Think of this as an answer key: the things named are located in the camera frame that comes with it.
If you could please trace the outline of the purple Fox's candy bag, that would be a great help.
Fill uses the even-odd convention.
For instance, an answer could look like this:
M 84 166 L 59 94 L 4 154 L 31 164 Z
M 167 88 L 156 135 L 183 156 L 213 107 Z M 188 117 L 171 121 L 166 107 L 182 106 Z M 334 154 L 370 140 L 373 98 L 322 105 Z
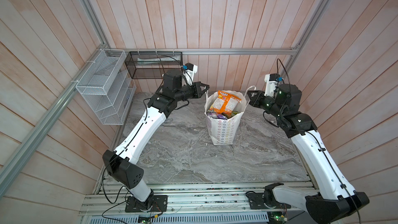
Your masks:
M 222 120 L 227 120 L 228 119 L 228 117 L 226 117 L 225 115 L 219 114 L 219 113 L 217 113 L 215 111 L 207 111 L 206 115 L 208 117 L 212 118 L 212 119 L 222 119 Z

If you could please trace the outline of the orange snack bag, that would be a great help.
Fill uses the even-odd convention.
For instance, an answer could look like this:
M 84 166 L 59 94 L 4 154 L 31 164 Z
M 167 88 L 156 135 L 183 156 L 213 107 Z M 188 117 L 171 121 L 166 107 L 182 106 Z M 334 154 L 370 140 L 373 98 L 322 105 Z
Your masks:
M 217 114 L 232 113 L 241 102 L 241 98 L 226 91 L 219 90 L 209 110 Z

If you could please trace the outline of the white printed paper bag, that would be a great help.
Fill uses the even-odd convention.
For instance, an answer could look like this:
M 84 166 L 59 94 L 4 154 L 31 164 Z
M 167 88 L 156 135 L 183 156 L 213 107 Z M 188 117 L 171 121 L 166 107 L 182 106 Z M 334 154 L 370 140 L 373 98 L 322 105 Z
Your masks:
M 222 91 L 226 91 L 227 93 L 234 94 L 235 96 L 241 98 L 241 102 L 238 103 L 237 107 L 234 110 L 239 112 L 239 114 L 232 118 L 228 118 L 227 120 L 212 119 L 208 117 L 206 115 L 206 112 L 209 111 L 210 106 L 216 98 L 217 92 L 213 93 L 212 95 L 208 94 L 205 103 L 206 124 L 209 136 L 214 145 L 231 145 L 233 144 L 240 120 L 246 110 L 246 107 L 248 106 L 248 101 L 246 100 L 246 95 L 248 91 L 245 91 L 245 93 L 230 90 Z

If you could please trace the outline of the green yellow Fox's candy bag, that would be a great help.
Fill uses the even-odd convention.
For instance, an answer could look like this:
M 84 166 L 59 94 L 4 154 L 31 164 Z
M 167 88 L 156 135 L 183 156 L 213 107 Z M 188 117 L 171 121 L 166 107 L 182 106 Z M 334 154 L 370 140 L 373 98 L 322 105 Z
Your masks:
M 239 114 L 239 112 L 232 111 L 231 113 L 228 114 L 228 118 L 232 118 L 232 117 L 236 116 L 237 114 Z

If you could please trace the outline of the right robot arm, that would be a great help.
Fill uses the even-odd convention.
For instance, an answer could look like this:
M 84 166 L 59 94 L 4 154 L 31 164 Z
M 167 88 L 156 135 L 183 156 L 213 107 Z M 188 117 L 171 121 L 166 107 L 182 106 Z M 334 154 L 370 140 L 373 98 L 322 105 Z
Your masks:
M 299 112 L 301 91 L 295 85 L 281 84 L 271 92 L 249 87 L 249 104 L 276 118 L 317 184 L 316 190 L 298 190 L 283 183 L 265 186 L 263 205 L 277 208 L 288 204 L 307 213 L 318 224 L 330 224 L 348 217 L 370 203 L 364 192 L 356 191 L 345 178 L 322 142 L 317 126 L 307 114 Z

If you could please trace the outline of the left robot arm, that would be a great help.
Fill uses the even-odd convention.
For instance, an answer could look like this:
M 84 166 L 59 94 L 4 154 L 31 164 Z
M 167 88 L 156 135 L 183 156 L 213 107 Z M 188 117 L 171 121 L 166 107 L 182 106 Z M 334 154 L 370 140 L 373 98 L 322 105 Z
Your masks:
M 161 86 L 149 98 L 138 124 L 119 146 L 103 154 L 105 171 L 122 183 L 136 201 L 146 204 L 145 209 L 151 205 L 153 190 L 143 180 L 144 170 L 136 164 L 156 130 L 179 109 L 178 103 L 199 99 L 209 90 L 209 85 L 194 82 L 193 75 L 194 72 L 181 69 L 168 70 Z

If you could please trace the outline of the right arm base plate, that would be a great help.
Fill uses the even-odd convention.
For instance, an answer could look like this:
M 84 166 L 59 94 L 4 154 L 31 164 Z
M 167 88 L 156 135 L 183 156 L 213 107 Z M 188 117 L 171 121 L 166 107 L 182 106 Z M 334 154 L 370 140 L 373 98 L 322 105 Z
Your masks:
M 254 191 L 247 191 L 245 193 L 246 198 L 248 199 L 250 209 L 259 210 L 259 209 L 290 209 L 291 205 L 289 204 L 281 204 L 281 203 L 265 203 L 264 201 L 264 193 L 256 193 Z

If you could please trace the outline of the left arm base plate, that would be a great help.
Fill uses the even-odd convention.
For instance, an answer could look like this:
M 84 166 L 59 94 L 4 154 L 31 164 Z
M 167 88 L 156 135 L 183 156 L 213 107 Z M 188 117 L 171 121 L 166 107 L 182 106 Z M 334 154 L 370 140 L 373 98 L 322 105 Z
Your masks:
M 125 212 L 126 213 L 140 213 L 140 212 L 165 212 L 167 210 L 168 196 L 154 195 L 149 196 L 145 202 L 137 200 L 134 196 L 127 198 Z

